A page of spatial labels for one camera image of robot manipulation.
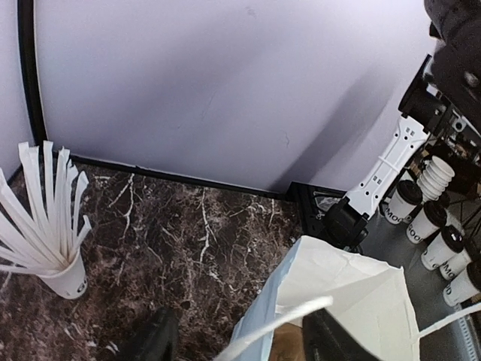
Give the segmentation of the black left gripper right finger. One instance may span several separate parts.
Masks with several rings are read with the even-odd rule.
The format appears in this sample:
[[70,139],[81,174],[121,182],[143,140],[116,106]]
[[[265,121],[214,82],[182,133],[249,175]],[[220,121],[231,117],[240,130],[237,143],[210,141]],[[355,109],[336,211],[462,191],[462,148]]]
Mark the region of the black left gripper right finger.
[[304,355],[308,361],[378,361],[327,310],[303,317]]

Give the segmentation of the white paper takeout bag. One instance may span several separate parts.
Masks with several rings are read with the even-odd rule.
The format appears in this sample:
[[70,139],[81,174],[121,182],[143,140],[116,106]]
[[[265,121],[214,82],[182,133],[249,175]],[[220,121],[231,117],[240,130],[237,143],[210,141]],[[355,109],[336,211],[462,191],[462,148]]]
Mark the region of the white paper takeout bag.
[[328,311],[365,350],[380,360],[418,360],[421,338],[480,310],[479,305],[420,330],[404,270],[327,242],[301,236],[266,280],[217,360],[267,360],[275,329],[300,326]]

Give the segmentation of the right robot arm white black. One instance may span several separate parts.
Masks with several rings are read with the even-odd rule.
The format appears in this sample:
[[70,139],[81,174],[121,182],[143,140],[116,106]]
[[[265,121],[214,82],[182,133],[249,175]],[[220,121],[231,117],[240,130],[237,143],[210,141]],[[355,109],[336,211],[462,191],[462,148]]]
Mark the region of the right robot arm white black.
[[322,218],[322,236],[340,249],[356,247],[400,170],[443,121],[457,113],[480,128],[480,3],[426,1],[429,34],[443,42],[408,86],[389,145],[368,175]]

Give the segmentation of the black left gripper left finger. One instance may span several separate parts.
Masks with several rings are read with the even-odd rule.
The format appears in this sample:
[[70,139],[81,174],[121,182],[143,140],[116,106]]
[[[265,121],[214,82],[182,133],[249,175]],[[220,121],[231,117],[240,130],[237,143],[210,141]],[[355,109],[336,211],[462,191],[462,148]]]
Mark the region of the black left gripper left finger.
[[159,308],[119,352],[120,360],[173,360],[178,320],[169,308]]

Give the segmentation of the brown cardboard cup carrier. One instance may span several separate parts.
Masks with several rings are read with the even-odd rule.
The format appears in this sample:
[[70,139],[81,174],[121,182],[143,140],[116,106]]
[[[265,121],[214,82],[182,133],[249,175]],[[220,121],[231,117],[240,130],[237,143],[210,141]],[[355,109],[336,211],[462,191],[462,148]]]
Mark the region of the brown cardboard cup carrier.
[[302,328],[285,323],[274,331],[269,361],[304,361]]

